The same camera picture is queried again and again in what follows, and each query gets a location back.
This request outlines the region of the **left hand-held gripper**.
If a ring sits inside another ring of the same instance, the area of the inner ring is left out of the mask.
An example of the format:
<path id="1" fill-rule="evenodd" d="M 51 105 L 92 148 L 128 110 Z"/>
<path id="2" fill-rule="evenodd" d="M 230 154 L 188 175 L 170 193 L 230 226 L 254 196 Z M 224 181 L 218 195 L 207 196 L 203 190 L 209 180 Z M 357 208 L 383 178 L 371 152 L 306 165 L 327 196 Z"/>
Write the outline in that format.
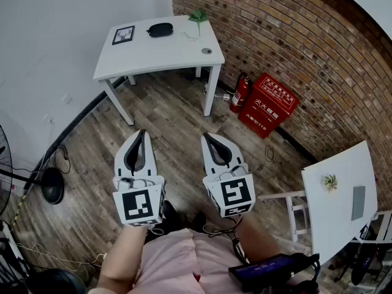
<path id="1" fill-rule="evenodd" d="M 151 138 L 146 130 L 132 134 L 115 156 L 113 198 L 121 223 L 131 227 L 160 224 L 164 218 L 165 180 L 157 176 Z"/>

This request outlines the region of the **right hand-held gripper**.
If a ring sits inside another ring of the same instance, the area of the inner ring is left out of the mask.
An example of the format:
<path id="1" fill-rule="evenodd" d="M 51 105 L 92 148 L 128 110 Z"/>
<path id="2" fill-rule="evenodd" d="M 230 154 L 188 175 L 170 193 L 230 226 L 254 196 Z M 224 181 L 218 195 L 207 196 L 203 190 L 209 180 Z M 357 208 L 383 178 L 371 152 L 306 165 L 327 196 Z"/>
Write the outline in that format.
<path id="1" fill-rule="evenodd" d="M 203 133 L 201 145 L 207 174 L 203 184 L 219 215 L 232 217 L 249 212 L 255 204 L 254 180 L 238 146 L 208 132 Z"/>

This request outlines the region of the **black glasses case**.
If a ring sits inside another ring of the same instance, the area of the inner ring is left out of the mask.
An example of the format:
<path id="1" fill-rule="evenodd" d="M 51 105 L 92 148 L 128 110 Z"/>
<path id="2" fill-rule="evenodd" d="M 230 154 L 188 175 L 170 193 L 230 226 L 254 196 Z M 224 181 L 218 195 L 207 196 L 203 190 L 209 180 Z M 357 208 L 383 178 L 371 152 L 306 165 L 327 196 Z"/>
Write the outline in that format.
<path id="1" fill-rule="evenodd" d="M 158 23 L 149 27 L 146 31 L 150 37 L 159 38 L 173 34 L 173 25 L 171 23 Z"/>

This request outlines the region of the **person's left forearm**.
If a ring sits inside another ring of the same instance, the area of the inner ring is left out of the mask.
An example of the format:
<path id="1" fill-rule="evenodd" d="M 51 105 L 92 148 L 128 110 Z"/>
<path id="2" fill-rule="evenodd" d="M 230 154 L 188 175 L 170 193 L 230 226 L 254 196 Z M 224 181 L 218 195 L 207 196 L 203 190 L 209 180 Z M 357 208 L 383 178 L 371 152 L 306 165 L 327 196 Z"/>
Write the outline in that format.
<path id="1" fill-rule="evenodd" d="M 116 294 L 131 290 L 141 262 L 146 227 L 125 226 L 105 257 L 97 287 Z"/>

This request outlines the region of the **person's right forearm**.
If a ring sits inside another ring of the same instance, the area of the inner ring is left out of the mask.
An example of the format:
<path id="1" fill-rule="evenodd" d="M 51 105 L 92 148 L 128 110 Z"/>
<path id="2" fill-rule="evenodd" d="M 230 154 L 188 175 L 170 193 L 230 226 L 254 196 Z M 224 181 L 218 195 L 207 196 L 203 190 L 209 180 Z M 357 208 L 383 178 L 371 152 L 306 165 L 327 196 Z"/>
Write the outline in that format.
<path id="1" fill-rule="evenodd" d="M 281 253 L 274 237 L 252 213 L 243 214 L 236 233 L 250 263 L 268 259 Z"/>

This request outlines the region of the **black shoe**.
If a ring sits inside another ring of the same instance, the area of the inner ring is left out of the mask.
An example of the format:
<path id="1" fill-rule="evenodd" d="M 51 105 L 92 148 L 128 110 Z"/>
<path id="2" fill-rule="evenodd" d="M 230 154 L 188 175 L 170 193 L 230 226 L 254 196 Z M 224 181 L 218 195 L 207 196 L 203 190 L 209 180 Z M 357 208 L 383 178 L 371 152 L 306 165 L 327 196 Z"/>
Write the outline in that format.
<path id="1" fill-rule="evenodd" d="M 168 227 L 179 227 L 181 225 L 181 218 L 168 200 L 164 201 L 164 219 L 162 223 Z"/>
<path id="2" fill-rule="evenodd" d="M 205 233 L 203 227 L 206 225 L 206 215 L 203 212 L 197 213 L 191 222 L 190 228 L 199 233 Z"/>

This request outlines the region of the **red fire extinguisher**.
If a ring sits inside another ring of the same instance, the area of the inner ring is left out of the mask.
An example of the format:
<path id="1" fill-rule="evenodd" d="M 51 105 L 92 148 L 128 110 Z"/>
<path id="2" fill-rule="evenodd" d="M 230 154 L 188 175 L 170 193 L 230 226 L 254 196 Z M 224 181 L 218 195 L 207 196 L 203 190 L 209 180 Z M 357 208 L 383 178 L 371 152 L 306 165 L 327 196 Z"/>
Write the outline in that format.
<path id="1" fill-rule="evenodd" d="M 230 110 L 239 113 L 243 108 L 249 94 L 252 91 L 254 82 L 248 77 L 247 73 L 241 72 L 237 82 L 234 95 L 230 103 Z"/>

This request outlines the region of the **red fire equipment box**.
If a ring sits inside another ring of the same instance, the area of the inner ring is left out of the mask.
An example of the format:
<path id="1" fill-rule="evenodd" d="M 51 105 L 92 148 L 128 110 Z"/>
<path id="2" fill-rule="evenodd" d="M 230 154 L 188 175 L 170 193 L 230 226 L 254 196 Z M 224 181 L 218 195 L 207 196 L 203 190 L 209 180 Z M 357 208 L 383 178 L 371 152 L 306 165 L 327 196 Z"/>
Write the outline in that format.
<path id="1" fill-rule="evenodd" d="M 266 138 L 292 115 L 298 103 L 294 93 L 263 73 L 254 82 L 238 119 L 259 137 Z"/>

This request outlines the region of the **black floor fan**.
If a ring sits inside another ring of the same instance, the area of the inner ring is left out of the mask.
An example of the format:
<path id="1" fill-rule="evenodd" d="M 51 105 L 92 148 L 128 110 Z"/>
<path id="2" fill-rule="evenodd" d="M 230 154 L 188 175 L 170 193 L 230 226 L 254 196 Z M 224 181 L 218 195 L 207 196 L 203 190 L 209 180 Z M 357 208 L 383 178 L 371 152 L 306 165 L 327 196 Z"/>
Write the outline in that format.
<path id="1" fill-rule="evenodd" d="M 0 125 L 0 216 L 9 204 L 14 180 L 22 181 L 26 185 L 39 186 L 46 202 L 52 205 L 57 205 L 62 201 L 65 192 L 62 172 L 56 167 L 43 169 L 47 159 L 45 154 L 40 161 L 39 168 L 32 171 L 29 177 L 18 175 L 13 167 L 9 141 Z"/>

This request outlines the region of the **person's pink clothing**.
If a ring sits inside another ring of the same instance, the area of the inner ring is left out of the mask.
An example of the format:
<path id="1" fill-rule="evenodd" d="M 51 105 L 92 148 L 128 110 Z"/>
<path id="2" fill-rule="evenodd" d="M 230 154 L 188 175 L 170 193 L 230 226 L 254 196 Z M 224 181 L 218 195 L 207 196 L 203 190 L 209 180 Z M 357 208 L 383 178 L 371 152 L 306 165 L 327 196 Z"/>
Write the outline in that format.
<path id="1" fill-rule="evenodd" d="M 144 245 L 129 294 L 244 294 L 228 272 L 240 264 L 227 238 L 185 228 Z"/>

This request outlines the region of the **white table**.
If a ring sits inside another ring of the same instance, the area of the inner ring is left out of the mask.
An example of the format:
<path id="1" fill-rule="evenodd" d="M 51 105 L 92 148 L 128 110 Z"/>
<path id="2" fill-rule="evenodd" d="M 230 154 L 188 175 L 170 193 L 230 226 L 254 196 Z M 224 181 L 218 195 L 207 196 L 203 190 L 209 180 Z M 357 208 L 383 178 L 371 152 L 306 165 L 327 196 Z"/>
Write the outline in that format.
<path id="1" fill-rule="evenodd" d="M 309 208 L 312 252 L 324 264 L 360 234 L 376 213 L 377 189 L 368 143 L 345 151 L 301 171 Z M 322 177 L 336 175 L 337 190 L 327 192 Z M 352 221 L 353 188 L 366 187 L 364 214 Z"/>
<path id="2" fill-rule="evenodd" d="M 146 32 L 150 26 L 158 23 L 171 23 L 173 34 L 166 37 L 152 38 Z M 115 32 L 119 28 L 135 26 L 133 40 L 112 45 Z M 182 37 L 188 33 L 198 40 L 190 41 Z M 112 78 L 128 77 L 132 85 L 134 76 L 163 70 L 186 69 L 194 67 L 196 75 L 201 74 L 202 67 L 209 67 L 209 80 L 203 106 L 204 116 L 211 113 L 219 73 L 225 62 L 215 33 L 208 21 L 201 23 L 201 36 L 197 24 L 189 21 L 186 15 L 155 18 L 114 26 L 110 29 L 99 56 L 93 79 L 104 88 L 128 125 L 134 124 L 130 113 L 121 105 L 118 95 L 111 83 Z M 202 48 L 212 49 L 210 55 L 202 53 Z"/>

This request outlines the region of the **small potted plant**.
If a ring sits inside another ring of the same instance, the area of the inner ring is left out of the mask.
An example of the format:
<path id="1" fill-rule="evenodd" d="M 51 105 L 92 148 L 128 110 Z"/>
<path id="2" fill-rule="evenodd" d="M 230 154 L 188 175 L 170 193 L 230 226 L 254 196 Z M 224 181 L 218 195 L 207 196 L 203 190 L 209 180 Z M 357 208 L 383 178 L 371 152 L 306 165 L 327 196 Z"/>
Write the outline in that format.
<path id="1" fill-rule="evenodd" d="M 337 190 L 337 178 L 336 175 L 325 175 L 322 177 L 322 186 L 327 192 Z"/>

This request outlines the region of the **black device with blue screen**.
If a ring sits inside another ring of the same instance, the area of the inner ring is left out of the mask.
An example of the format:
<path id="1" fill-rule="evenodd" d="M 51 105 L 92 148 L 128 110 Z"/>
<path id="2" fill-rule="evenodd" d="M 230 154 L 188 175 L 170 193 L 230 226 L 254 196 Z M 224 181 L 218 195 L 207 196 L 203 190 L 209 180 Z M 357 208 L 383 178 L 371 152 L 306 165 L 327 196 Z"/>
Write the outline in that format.
<path id="1" fill-rule="evenodd" d="M 314 269 L 312 279 L 294 284 L 294 277 L 308 267 Z M 271 290 L 273 294 L 319 294 L 317 278 L 320 269 L 319 254 L 295 253 L 231 267 L 228 273 L 244 293 L 262 294 L 264 290 Z"/>

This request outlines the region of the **black framed deer picture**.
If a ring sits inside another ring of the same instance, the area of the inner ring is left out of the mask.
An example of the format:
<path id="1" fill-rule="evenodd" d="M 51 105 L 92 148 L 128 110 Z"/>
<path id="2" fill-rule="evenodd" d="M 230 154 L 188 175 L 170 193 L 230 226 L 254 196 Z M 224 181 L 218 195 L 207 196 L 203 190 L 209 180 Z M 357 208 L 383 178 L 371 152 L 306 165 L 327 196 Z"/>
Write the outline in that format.
<path id="1" fill-rule="evenodd" d="M 112 45 L 117 45 L 124 42 L 132 41 L 134 35 L 134 29 L 135 29 L 134 25 L 117 29 L 112 41 Z"/>

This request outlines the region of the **green artificial leaf sprig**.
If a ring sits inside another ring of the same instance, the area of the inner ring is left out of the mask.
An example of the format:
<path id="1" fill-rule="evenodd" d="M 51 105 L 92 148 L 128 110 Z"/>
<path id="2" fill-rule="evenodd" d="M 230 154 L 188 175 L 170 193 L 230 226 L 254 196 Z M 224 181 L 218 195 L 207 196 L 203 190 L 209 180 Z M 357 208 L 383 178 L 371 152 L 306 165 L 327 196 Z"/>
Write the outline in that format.
<path id="1" fill-rule="evenodd" d="M 201 23 L 208 21 L 207 14 L 204 11 L 202 11 L 201 9 L 194 10 L 189 15 L 188 20 L 193 21 L 197 24 L 198 34 L 199 34 L 199 36 L 201 36 L 200 26 L 201 26 Z"/>

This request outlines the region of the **grey flat pad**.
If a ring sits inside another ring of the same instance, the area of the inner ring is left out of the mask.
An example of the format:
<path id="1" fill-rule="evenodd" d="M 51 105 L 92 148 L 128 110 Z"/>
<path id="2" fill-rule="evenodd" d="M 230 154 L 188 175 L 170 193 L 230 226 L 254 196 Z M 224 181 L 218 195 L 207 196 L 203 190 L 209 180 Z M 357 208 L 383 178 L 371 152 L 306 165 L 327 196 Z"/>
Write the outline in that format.
<path id="1" fill-rule="evenodd" d="M 361 219 L 363 217 L 365 198 L 366 187 L 355 186 L 353 188 L 352 221 Z"/>

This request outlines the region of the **black metal rack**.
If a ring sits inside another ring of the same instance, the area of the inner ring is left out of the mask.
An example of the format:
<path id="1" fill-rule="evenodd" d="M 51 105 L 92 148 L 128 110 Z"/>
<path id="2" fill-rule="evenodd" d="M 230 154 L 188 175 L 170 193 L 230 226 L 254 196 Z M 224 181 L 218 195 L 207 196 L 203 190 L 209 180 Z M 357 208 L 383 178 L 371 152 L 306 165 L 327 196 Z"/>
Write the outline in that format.
<path id="1" fill-rule="evenodd" d="M 0 220 L 0 294 L 30 294 L 25 284 L 30 270 L 9 226 Z"/>

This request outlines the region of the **black office chair base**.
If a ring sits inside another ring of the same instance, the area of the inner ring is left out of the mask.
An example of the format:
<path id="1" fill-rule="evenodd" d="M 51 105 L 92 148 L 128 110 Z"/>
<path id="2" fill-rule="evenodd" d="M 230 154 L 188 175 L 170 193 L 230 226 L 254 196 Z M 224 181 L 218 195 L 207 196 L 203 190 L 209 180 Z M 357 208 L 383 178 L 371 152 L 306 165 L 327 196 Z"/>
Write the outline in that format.
<path id="1" fill-rule="evenodd" d="M 383 269 L 385 254 L 386 250 L 380 244 L 353 243 L 346 253 L 347 256 L 339 264 L 328 267 L 331 271 L 344 268 L 333 282 L 341 281 L 348 269 L 352 270 L 350 281 L 354 286 L 359 285 L 367 274 L 374 277 L 372 280 L 375 282 Z"/>

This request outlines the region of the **white chair frame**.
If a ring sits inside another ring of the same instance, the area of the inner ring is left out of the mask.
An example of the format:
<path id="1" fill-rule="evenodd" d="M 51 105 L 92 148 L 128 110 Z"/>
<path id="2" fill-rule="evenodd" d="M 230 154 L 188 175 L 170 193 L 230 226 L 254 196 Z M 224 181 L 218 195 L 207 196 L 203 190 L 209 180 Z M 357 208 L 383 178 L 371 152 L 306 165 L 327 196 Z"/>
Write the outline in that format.
<path id="1" fill-rule="evenodd" d="M 308 235 L 311 233 L 307 198 L 304 190 L 283 192 L 279 194 L 260 194 L 257 198 L 261 201 L 274 199 L 285 200 L 290 226 L 289 243 L 298 244 L 301 235 Z"/>

